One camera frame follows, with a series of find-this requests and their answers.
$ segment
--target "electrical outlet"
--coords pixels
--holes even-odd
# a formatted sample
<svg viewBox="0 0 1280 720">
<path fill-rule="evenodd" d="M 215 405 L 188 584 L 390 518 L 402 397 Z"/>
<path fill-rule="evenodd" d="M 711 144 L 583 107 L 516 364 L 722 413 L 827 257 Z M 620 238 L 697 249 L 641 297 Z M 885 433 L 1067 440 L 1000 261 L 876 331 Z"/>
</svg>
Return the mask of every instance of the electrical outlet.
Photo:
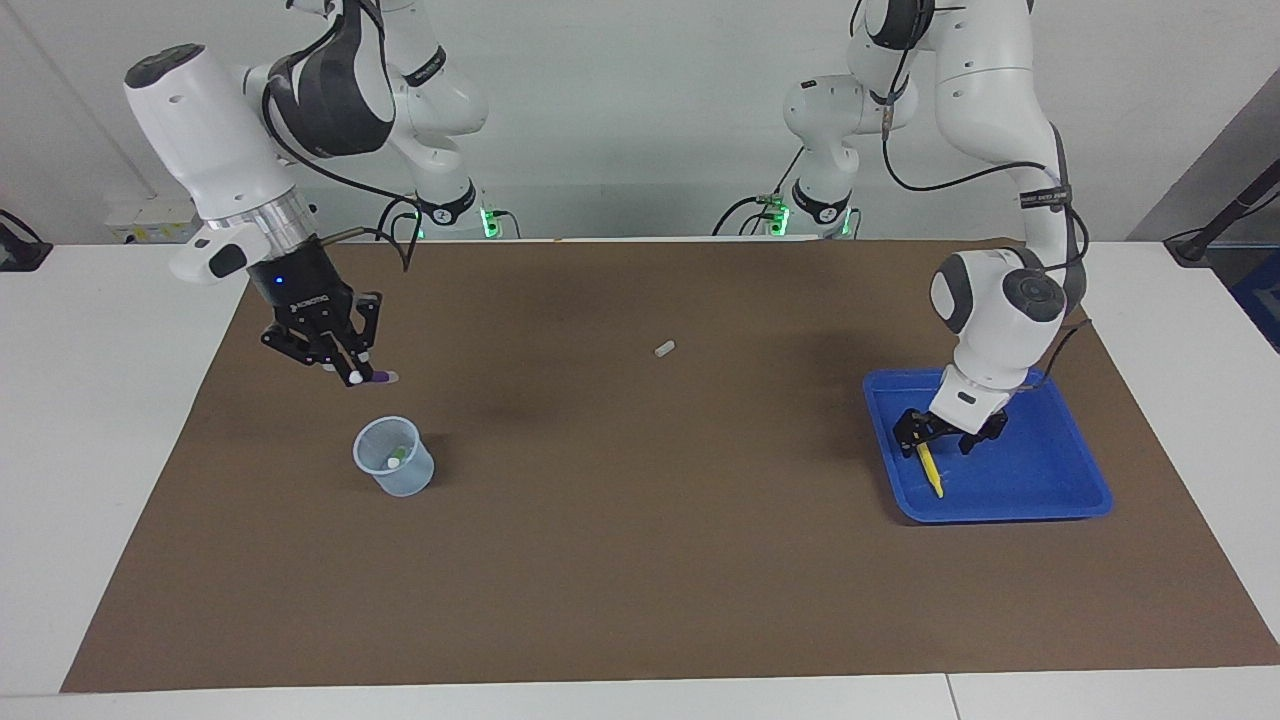
<svg viewBox="0 0 1280 720">
<path fill-rule="evenodd" d="M 111 236 L 123 243 L 187 242 L 202 224 L 191 200 L 157 199 L 116 205 L 106 217 Z"/>
</svg>

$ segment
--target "clear plastic cup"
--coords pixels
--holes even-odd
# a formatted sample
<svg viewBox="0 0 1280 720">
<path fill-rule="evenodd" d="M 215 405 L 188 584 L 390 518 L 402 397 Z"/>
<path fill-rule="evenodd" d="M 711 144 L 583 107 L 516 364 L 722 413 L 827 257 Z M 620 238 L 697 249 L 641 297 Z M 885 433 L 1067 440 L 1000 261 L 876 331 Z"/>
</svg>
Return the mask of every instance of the clear plastic cup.
<svg viewBox="0 0 1280 720">
<path fill-rule="evenodd" d="M 422 445 L 417 428 L 398 416 L 379 418 L 365 425 L 356 436 L 351 456 L 357 468 L 393 497 L 419 492 L 435 473 L 435 460 Z"/>
</svg>

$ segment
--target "green led light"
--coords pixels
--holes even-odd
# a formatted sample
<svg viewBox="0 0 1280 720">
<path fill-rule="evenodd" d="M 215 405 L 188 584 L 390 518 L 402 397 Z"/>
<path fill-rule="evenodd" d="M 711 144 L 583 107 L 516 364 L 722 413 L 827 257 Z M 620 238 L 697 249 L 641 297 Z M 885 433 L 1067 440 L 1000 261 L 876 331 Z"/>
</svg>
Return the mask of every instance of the green led light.
<svg viewBox="0 0 1280 720">
<path fill-rule="evenodd" d="M 769 233 L 774 237 L 787 234 L 788 222 L 791 222 L 791 208 L 778 205 L 777 214 L 773 215 L 773 224 L 769 225 Z"/>
<path fill-rule="evenodd" d="M 502 223 L 484 206 L 480 208 L 480 222 L 484 223 L 484 236 L 486 238 L 502 236 Z"/>
</svg>

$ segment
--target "cup rim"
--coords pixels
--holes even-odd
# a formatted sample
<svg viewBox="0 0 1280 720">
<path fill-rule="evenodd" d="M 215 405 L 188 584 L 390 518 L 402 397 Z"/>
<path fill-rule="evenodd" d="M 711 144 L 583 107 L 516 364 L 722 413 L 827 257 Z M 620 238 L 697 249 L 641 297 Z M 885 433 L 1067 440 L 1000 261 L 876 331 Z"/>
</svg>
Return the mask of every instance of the cup rim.
<svg viewBox="0 0 1280 720">
<path fill-rule="evenodd" d="M 360 438 L 365 437 L 365 433 L 369 432 L 369 429 L 372 428 L 374 425 L 379 425 L 381 423 L 393 420 L 399 420 L 401 423 L 404 423 L 406 425 L 410 427 L 410 429 L 413 430 L 413 447 L 410 448 L 408 455 L 404 457 L 404 461 L 401 462 L 399 466 L 397 468 L 383 468 L 380 470 L 366 469 L 365 464 L 360 461 Z M 358 433 L 356 433 L 356 439 L 352 441 L 351 443 L 351 459 L 352 461 L 356 462 L 356 468 L 358 468 L 360 471 L 365 473 L 366 475 L 371 477 L 390 475 L 392 473 L 398 473 L 399 469 L 403 468 L 404 465 L 408 465 L 408 462 L 417 456 L 419 447 L 422 447 L 422 434 L 417 430 L 417 425 L 415 425 L 412 420 L 410 420 L 408 418 L 402 418 L 399 415 L 383 415 L 381 418 L 370 420 L 369 424 L 366 424 L 364 428 L 360 429 Z"/>
</svg>

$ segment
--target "white table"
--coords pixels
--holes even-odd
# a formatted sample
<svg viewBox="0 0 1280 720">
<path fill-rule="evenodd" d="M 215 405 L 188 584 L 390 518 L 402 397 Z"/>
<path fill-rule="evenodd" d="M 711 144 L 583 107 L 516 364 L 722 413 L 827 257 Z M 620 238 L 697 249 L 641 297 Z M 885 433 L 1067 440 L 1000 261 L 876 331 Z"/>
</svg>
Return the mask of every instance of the white table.
<svg viewBox="0 0 1280 720">
<path fill-rule="evenodd" d="M 179 283 L 172 252 L 0 275 L 0 719 L 1277 716 L 1280 667 L 55 696 L 244 287 Z M 1096 243 L 1088 268 L 1098 334 L 1277 634 L 1280 356 L 1160 246 Z"/>
</svg>

